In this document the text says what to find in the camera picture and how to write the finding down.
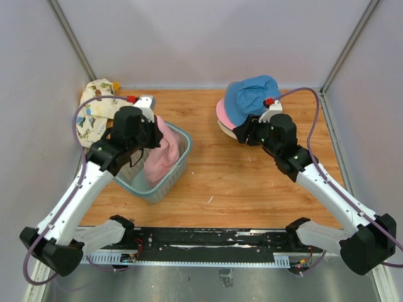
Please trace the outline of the blue bucket hat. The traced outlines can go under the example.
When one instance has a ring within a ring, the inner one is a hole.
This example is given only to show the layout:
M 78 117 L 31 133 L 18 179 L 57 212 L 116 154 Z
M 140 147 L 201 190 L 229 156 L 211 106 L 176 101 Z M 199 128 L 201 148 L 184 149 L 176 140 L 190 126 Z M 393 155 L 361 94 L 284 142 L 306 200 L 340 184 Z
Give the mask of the blue bucket hat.
M 261 116 L 266 111 L 264 100 L 277 98 L 280 95 L 277 81 L 271 76 L 260 75 L 238 81 L 225 92 L 224 98 L 236 102 L 240 114 L 246 121 L 249 115 Z

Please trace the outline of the light pink hat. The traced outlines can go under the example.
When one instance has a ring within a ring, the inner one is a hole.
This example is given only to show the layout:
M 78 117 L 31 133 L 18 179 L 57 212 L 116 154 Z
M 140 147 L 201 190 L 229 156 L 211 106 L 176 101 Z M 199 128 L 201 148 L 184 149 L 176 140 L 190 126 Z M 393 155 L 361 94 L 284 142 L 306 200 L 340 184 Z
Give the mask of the light pink hat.
M 180 158 L 179 136 L 160 116 L 157 116 L 157 125 L 163 135 L 160 147 L 152 149 L 144 163 L 145 180 L 150 187 L 157 186 Z

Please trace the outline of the pink bucket hat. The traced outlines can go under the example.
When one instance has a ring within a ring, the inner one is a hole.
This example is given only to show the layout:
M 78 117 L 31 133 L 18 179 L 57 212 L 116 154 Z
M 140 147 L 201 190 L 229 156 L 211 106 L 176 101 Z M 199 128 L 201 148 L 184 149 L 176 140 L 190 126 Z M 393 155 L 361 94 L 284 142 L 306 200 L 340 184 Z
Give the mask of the pink bucket hat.
M 216 105 L 215 112 L 219 122 L 226 128 L 233 130 L 244 122 L 235 101 L 228 101 L 222 98 Z

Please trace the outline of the beige bucket hat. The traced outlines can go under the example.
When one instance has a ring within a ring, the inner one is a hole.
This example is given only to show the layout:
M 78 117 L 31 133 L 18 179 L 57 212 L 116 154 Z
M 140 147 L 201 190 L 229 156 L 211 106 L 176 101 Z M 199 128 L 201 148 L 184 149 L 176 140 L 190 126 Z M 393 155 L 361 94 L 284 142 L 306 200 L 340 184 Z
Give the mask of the beige bucket hat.
M 237 140 L 237 137 L 236 137 L 235 133 L 234 133 L 231 129 L 227 128 L 220 120 L 217 120 L 217 123 L 218 123 L 220 129 L 221 129 L 226 135 L 228 135 L 228 136 L 230 136 L 231 138 Z

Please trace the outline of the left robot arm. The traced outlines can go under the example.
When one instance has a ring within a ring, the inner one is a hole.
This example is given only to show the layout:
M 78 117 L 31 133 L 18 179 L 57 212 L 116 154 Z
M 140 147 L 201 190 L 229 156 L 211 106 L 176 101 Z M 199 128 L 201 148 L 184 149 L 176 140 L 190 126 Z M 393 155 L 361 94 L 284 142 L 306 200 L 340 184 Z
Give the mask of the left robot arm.
M 76 228 L 98 194 L 131 162 L 132 155 L 157 148 L 161 139 L 151 108 L 124 106 L 116 112 L 113 126 L 92 144 L 78 177 L 53 210 L 35 228 L 26 226 L 21 231 L 20 240 L 28 250 L 23 263 L 26 279 L 30 257 L 67 276 L 83 257 L 107 245 L 117 244 L 121 249 L 133 245 L 133 223 L 118 215 L 80 234 Z

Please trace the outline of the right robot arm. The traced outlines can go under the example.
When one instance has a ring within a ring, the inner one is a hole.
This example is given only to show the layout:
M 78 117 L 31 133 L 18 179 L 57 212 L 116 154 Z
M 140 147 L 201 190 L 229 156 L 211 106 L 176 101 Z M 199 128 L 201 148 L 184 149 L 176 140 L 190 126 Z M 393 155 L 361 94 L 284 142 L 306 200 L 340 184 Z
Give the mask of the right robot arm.
M 298 144 L 297 126 L 289 115 L 274 115 L 266 123 L 250 115 L 233 132 L 239 143 L 261 146 L 281 173 L 314 195 L 342 226 L 331 228 L 299 218 L 286 227 L 285 243 L 291 251 L 317 247 L 340 256 L 361 276 L 395 254 L 395 220 L 389 214 L 376 214 L 338 184 L 319 160 Z

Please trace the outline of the grey plastic laundry basket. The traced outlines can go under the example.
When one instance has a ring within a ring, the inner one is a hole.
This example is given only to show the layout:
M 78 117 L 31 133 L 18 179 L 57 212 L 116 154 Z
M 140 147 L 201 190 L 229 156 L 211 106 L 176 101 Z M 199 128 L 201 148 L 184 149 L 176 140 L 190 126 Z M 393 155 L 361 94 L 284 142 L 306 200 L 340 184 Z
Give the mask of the grey plastic laundry basket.
M 173 133 L 179 137 L 179 159 L 167 172 L 167 174 L 156 184 L 150 185 L 146 180 L 144 163 L 149 157 L 151 149 L 135 152 L 132 160 L 136 162 L 134 167 L 130 163 L 124 165 L 120 172 L 113 179 L 119 186 L 130 194 L 146 200 L 150 204 L 159 203 L 170 189 L 177 183 L 187 168 L 187 158 L 192 148 L 192 139 L 186 131 L 176 125 L 166 122 Z

